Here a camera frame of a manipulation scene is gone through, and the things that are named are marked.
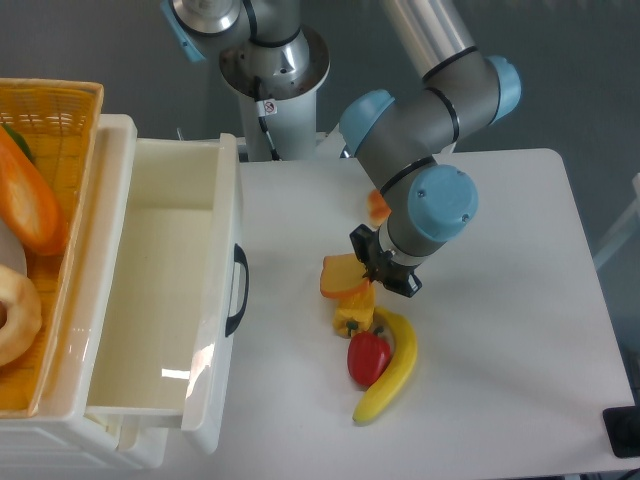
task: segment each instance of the toy food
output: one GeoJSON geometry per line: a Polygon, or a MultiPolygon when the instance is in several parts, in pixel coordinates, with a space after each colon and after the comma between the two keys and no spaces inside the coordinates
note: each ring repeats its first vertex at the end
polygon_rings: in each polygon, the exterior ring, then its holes
{"type": "Polygon", "coordinates": [[[383,328],[361,332],[351,339],[347,353],[349,375],[363,387],[370,387],[382,375],[391,360],[391,347],[380,337],[383,328]]]}
{"type": "Polygon", "coordinates": [[[4,128],[0,128],[0,218],[38,255],[62,253],[68,224],[55,194],[4,128]]]}
{"type": "Polygon", "coordinates": [[[364,292],[371,282],[355,253],[324,257],[320,275],[320,293],[326,298],[347,298],[364,292]]]}
{"type": "Polygon", "coordinates": [[[31,280],[0,265],[0,366],[31,346],[42,326],[40,307],[40,297],[31,280]]]}
{"type": "Polygon", "coordinates": [[[391,215],[391,209],[378,190],[372,190],[367,197],[367,210],[369,211],[369,222],[373,227],[380,227],[391,215]]]}
{"type": "Polygon", "coordinates": [[[333,328],[336,333],[350,338],[369,330],[375,305],[376,289],[373,285],[368,285],[363,292],[341,298],[333,316],[333,328]]]}
{"type": "Polygon", "coordinates": [[[409,379],[418,357],[416,334],[405,317],[380,306],[374,315],[391,332],[395,349],[389,366],[363,394],[353,412],[353,420],[359,424],[374,420],[389,405],[409,379]]]}

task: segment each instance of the red bell pepper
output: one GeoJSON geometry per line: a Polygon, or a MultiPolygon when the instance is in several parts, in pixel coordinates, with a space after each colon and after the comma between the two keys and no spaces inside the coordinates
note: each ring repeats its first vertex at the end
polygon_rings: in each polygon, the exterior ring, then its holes
{"type": "Polygon", "coordinates": [[[373,385],[391,360],[391,347],[379,336],[382,327],[373,333],[360,332],[351,339],[347,353],[349,374],[364,387],[373,385]]]}

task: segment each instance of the white table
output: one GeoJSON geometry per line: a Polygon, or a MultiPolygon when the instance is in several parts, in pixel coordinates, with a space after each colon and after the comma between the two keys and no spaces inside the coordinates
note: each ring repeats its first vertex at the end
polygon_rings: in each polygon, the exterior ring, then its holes
{"type": "MultiPolygon", "coordinates": [[[[562,160],[548,150],[440,157],[471,175],[480,209],[425,262],[414,298],[378,303],[416,329],[417,368],[373,424],[319,294],[325,255],[351,251],[372,188],[354,160],[242,165],[251,273],[216,453],[177,435],[154,471],[92,480],[497,479],[625,470],[602,410],[632,395],[562,160]]],[[[0,473],[87,478],[87,472],[0,473]]]]}

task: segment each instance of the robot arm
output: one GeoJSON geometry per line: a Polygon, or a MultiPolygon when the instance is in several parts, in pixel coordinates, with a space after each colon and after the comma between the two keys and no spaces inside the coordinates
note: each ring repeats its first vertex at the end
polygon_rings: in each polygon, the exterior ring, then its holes
{"type": "MultiPolygon", "coordinates": [[[[163,1],[203,48],[244,42],[223,52],[220,65],[227,83],[256,104],[260,90],[277,100],[312,91],[328,71],[324,42],[301,31],[300,0],[163,1]]],[[[513,110],[520,80],[505,59],[480,55],[451,0],[382,3],[424,89],[404,105],[371,92],[347,108],[340,131],[392,210],[378,231],[361,225],[351,233],[356,255],[372,280],[411,297],[421,287],[416,267],[478,206],[473,181],[433,154],[513,110]]],[[[283,139],[291,137],[285,129],[283,139]]]]}
{"type": "Polygon", "coordinates": [[[356,255],[372,280],[411,297],[415,268],[478,208],[473,181],[433,153],[509,113],[521,87],[505,59],[481,56],[450,0],[383,3],[424,89],[405,105],[371,92],[347,108],[340,131],[392,210],[378,231],[351,233],[356,255]]]}

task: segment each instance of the banana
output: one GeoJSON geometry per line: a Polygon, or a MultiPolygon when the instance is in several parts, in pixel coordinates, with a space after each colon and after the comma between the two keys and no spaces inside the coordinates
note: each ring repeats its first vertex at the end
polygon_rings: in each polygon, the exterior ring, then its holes
{"type": "Polygon", "coordinates": [[[380,378],[364,393],[353,412],[356,423],[374,420],[400,392],[409,379],[418,358],[418,341],[411,323],[384,307],[376,307],[374,316],[381,317],[393,335],[395,351],[380,378]]]}

